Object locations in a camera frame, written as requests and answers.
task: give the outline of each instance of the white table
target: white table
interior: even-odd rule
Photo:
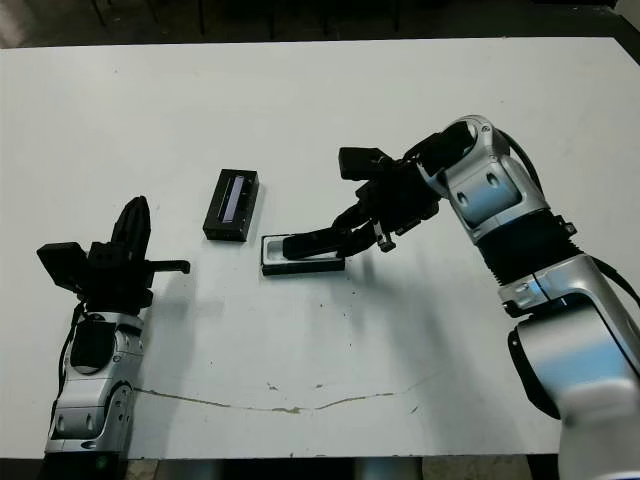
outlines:
[[[468,113],[533,158],[584,249],[640,285],[640,69],[611,39],[124,46],[0,52],[0,457],[40,457],[73,295],[35,250],[89,247],[145,194],[159,274],[130,456],[552,452],[497,284],[453,213],[345,273],[263,278],[264,234],[354,201],[341,146],[399,156]],[[221,168],[262,182],[246,244],[202,223]]]

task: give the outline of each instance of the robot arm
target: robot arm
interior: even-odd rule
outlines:
[[[343,178],[368,180],[358,203],[329,229],[285,239],[285,257],[349,256],[376,242],[388,251],[391,232],[402,235],[447,199],[500,283],[507,313],[526,316],[509,351],[528,398],[562,421],[561,478],[640,478],[640,332],[603,271],[624,281],[569,240],[574,226],[552,214],[513,139],[468,116],[399,161],[343,148],[340,169]]]
[[[38,257],[56,285],[78,295],[58,365],[40,480],[118,478],[133,422],[142,361],[141,308],[158,271],[189,272],[189,262],[145,260],[151,233],[144,197],[131,200],[111,241],[87,255],[77,243],[47,244]]]

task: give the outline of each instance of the white tabletop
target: white tabletop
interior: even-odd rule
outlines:
[[[264,278],[260,236],[355,199],[341,146],[399,156],[459,116],[510,132],[578,244],[640,285],[640,69],[611,39],[2,51],[0,457],[39,457],[73,295],[35,250],[104,241],[144,194],[158,274],[130,456],[551,452],[514,325],[448,205],[342,273]],[[249,241],[202,223],[221,168],[262,182]]]

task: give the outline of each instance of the black cable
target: black cable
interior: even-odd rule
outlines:
[[[518,144],[518,142],[516,142],[513,139],[513,137],[511,137],[508,133],[506,133],[506,132],[504,132],[502,130],[498,130],[498,131],[507,140],[507,143],[509,144],[509,147],[511,147],[511,149],[514,152],[516,152],[516,154],[518,155],[518,158],[520,158],[520,161],[524,165],[524,168],[527,169],[527,172],[529,173],[529,176],[531,177],[531,180],[533,180],[533,183],[535,183],[536,187],[538,187],[538,190],[540,190],[540,193],[544,194],[544,192],[542,191],[542,183],[540,183],[540,177],[538,177],[538,172],[536,172],[536,169],[533,166],[533,162],[531,161],[531,159],[529,158],[527,153]]]
[[[73,340],[73,335],[76,331],[76,325],[78,325],[78,320],[84,314],[84,302],[80,302],[76,305],[76,308],[73,309],[73,316],[71,317],[71,326],[69,327],[69,333],[67,333],[67,338],[65,339],[62,350],[60,351],[60,357],[58,358],[58,394],[56,395],[56,399],[53,401],[51,405],[51,420],[50,423],[53,422],[53,416],[56,412],[56,405],[58,404],[58,398],[62,394],[62,389],[64,388],[64,354],[67,351],[67,347]]]
[[[635,300],[640,308],[640,295],[636,293],[631,284],[618,273],[618,271],[606,262],[603,262],[599,258],[591,257],[595,262],[598,270],[602,272],[605,277],[608,277],[612,282],[616,283],[621,289],[623,289],[631,298]]]

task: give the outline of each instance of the black sensor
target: black sensor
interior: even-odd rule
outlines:
[[[202,229],[209,240],[244,242],[258,196],[258,172],[220,172]]]

